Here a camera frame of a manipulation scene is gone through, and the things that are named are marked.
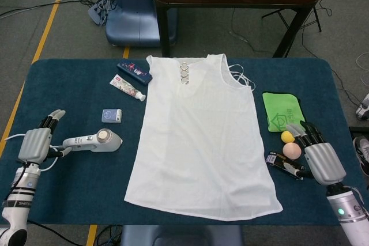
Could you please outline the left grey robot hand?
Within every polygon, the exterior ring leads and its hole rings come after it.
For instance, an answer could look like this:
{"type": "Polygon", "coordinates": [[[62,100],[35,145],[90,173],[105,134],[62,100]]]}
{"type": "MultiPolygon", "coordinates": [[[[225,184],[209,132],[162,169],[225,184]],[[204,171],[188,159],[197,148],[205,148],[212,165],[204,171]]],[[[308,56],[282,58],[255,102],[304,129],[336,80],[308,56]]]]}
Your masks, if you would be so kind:
{"type": "Polygon", "coordinates": [[[53,132],[65,113],[65,110],[57,109],[25,133],[18,154],[20,161],[40,165],[47,158],[53,132]]]}

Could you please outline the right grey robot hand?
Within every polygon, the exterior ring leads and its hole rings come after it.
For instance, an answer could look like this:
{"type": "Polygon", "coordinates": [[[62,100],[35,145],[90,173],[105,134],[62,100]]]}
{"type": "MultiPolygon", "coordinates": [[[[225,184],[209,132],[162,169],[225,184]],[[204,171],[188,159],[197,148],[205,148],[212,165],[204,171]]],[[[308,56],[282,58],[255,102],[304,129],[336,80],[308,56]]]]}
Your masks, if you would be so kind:
{"type": "Polygon", "coordinates": [[[326,142],[321,132],[310,122],[286,125],[310,167],[314,179],[323,186],[330,186],[343,181],[347,175],[332,145],[326,142]]]}

